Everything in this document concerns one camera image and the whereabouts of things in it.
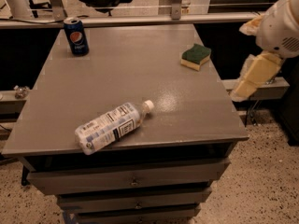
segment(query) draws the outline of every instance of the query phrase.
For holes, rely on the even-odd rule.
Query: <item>green sponge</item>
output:
[[[191,49],[186,50],[181,56],[181,64],[199,71],[200,66],[210,59],[211,49],[194,44]]]

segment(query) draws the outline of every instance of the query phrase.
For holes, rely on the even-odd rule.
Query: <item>can top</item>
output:
[[[80,22],[80,19],[79,18],[67,18],[64,20],[64,24],[67,24],[67,25],[73,25],[73,24],[77,24],[78,22]]]

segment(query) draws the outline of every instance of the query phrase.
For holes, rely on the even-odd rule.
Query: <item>bottle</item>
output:
[[[77,127],[76,140],[83,152],[91,155],[138,128],[153,108],[154,104],[150,100],[142,105],[125,103]]]

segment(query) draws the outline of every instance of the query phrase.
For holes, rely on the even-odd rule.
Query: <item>soda can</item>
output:
[[[64,31],[73,54],[80,56],[86,55],[89,51],[89,47],[82,21],[79,18],[65,19]]]

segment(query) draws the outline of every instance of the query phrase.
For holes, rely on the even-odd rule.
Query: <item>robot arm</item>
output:
[[[233,101],[247,100],[269,79],[275,77],[283,60],[299,55],[299,0],[278,0],[263,16],[249,21],[256,26],[256,44],[263,52],[252,55],[243,65],[240,78],[231,92]]]
[[[14,19],[32,19],[33,13],[27,0],[6,0]]]

